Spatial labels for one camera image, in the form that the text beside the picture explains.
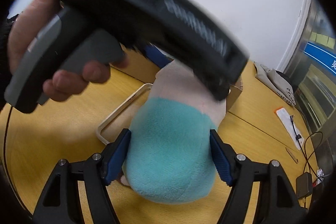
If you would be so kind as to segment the person's left hand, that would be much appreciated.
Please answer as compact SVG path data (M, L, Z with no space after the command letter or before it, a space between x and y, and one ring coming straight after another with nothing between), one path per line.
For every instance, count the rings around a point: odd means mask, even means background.
M10 73L13 74L33 41L33 38L60 10L58 0L33 0L18 15L7 42L7 57ZM110 79L110 67L98 61L86 63L80 75L60 70L43 84L44 93L56 102L68 100L81 94L89 83L104 84Z

